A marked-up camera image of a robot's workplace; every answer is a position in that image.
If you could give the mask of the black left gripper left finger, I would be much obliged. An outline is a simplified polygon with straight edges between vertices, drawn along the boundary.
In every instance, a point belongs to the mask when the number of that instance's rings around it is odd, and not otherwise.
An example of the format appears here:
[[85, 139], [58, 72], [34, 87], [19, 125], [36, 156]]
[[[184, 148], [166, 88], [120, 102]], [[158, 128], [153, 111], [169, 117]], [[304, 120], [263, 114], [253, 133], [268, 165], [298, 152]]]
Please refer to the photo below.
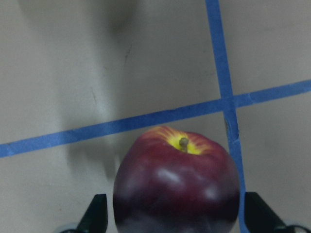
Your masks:
[[107, 196], [96, 194], [77, 226], [78, 233], [105, 233], [108, 225]]

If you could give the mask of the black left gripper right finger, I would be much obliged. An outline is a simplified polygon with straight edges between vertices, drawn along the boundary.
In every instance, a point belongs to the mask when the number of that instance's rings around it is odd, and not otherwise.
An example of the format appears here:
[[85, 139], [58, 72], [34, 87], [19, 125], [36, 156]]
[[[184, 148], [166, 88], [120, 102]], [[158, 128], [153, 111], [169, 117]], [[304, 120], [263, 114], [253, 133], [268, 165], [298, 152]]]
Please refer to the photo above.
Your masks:
[[250, 233], [294, 233], [256, 192], [244, 196], [244, 221]]

